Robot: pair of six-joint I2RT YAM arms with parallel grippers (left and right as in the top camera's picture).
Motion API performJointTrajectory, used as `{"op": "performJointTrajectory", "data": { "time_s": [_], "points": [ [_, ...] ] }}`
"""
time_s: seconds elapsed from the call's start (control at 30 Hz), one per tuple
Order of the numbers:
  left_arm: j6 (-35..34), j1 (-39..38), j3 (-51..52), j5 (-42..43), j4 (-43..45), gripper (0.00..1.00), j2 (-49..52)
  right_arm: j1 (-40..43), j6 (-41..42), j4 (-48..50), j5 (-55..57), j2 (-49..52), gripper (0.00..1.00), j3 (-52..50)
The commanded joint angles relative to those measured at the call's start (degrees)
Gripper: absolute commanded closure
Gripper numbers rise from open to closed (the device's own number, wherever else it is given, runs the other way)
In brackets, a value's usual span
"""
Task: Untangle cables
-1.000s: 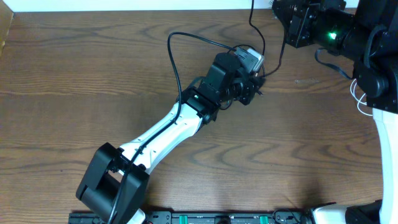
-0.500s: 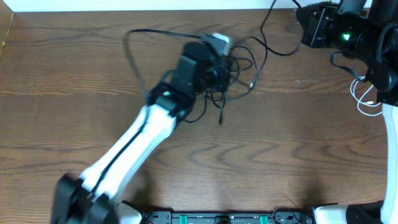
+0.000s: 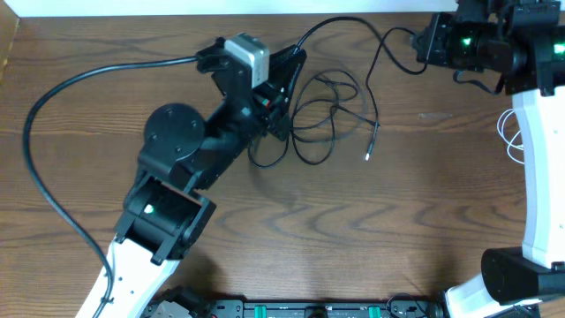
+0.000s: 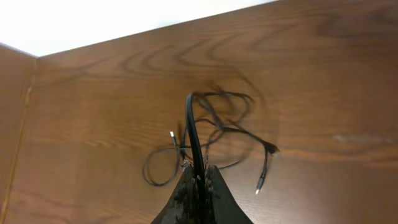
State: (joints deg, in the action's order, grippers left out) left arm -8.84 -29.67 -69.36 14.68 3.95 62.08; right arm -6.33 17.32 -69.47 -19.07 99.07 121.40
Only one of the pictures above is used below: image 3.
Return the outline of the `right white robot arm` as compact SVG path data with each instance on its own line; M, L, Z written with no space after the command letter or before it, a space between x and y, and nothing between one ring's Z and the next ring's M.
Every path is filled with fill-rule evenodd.
M526 224L518 247L483 252L481 270L452 287L431 317L536 317L564 294L564 26L558 1L476 1L436 12L412 39L420 63L500 75L524 152Z

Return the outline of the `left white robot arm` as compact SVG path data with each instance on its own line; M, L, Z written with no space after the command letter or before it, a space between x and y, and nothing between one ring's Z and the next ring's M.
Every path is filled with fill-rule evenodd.
M138 169L100 273L80 317L139 317L203 232L215 204L201 195L257 138L290 134L290 99L305 64L295 45L267 57L267 79L215 44L197 55L222 102L209 118L184 103L155 110L144 128Z

